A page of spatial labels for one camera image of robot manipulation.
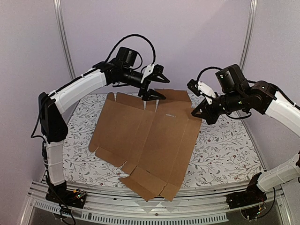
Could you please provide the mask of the brown cardboard box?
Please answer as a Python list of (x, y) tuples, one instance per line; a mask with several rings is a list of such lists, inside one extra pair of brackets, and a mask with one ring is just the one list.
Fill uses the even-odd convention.
[(185, 90), (160, 89), (164, 100), (143, 102), (107, 94), (89, 151), (127, 174), (120, 181), (148, 201), (178, 193), (199, 134)]

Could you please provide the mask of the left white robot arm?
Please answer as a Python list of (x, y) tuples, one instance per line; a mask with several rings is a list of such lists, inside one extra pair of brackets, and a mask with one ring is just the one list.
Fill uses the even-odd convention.
[(42, 155), (46, 167), (51, 195), (59, 203), (66, 203), (70, 194), (63, 188), (66, 183), (63, 174), (63, 143), (68, 134), (68, 127), (62, 115), (68, 108), (86, 95), (110, 84), (119, 87), (133, 86), (139, 89), (138, 96), (143, 101), (161, 100), (166, 97), (148, 86), (151, 82), (169, 83), (163, 75), (164, 67), (150, 64), (143, 73), (136, 72), (116, 59), (102, 61), (92, 66), (86, 73), (64, 86), (38, 97), (37, 124), (41, 126)]

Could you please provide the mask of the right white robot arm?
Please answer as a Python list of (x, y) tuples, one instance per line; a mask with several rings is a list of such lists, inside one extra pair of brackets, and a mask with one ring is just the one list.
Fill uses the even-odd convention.
[(204, 97), (193, 110), (194, 117), (212, 125), (221, 115), (230, 117), (235, 111), (250, 114), (251, 110), (255, 110), (266, 119), (251, 120), (248, 125), (259, 147), (267, 149), (264, 157), (270, 156), (272, 147), (277, 150), (275, 156), (283, 156), (284, 149), (287, 149), (288, 155), (283, 159), (268, 161), (273, 168), (251, 179), (242, 200), (253, 204), (261, 193), (300, 176), (300, 109), (274, 84), (266, 81), (247, 81), (246, 84), (245, 90), (237, 86), (220, 96), (203, 82), (191, 80), (187, 87), (195, 95)]

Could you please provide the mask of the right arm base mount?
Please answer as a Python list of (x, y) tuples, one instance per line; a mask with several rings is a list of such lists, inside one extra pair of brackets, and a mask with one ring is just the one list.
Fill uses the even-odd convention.
[(257, 186), (258, 178), (261, 174), (262, 172), (259, 172), (252, 177), (246, 190), (233, 192), (226, 196), (226, 202), (230, 209), (244, 207), (267, 200), (265, 192), (261, 191)]

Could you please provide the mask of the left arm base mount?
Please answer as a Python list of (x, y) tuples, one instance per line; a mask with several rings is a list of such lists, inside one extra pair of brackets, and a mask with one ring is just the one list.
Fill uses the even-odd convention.
[(50, 186), (45, 199), (60, 204), (66, 204), (70, 207), (83, 209), (87, 193), (81, 189), (67, 190), (66, 186)]

